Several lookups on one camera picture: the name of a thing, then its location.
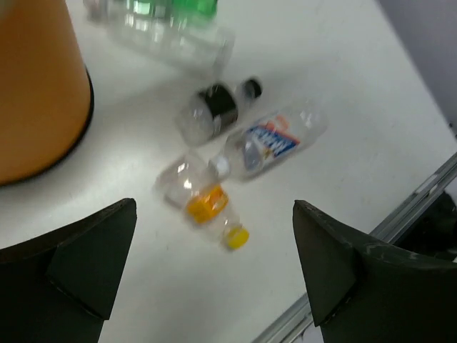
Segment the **clear bottle blue label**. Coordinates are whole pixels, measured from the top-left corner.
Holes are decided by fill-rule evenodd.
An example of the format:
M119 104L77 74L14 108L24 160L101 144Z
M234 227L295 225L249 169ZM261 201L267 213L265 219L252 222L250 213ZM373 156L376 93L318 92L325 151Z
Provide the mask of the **clear bottle blue label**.
M209 169L220 180L253 179L309 148L327 127L327 116L311 101L284 106L229 134Z

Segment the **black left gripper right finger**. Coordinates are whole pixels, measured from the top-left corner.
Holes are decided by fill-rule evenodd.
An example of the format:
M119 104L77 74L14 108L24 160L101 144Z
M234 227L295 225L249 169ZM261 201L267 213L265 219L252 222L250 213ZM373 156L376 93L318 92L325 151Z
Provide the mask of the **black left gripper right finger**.
M298 200L293 232L325 342L454 342L456 265L382 242Z

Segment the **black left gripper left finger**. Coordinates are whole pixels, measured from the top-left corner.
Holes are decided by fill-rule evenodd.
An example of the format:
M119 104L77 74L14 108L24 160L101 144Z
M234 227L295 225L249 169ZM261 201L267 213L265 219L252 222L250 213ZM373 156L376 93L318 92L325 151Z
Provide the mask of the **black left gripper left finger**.
M137 221L134 199L1 250L2 342L97 342Z

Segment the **clear bottle yellow cap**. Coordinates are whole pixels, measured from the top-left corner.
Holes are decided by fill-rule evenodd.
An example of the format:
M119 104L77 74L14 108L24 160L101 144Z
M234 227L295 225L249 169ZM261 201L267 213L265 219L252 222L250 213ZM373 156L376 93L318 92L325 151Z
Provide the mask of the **clear bottle yellow cap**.
M183 212L186 221L204 239L229 251L243 247L249 231L232 206L229 195L205 161L188 151L171 162L157 177L162 199Z

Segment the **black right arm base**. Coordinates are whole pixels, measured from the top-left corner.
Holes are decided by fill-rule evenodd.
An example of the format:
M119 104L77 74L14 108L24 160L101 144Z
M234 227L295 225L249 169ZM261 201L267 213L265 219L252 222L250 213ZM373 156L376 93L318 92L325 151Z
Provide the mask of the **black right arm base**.
M442 193L392 245L410 258L456 263L456 203Z

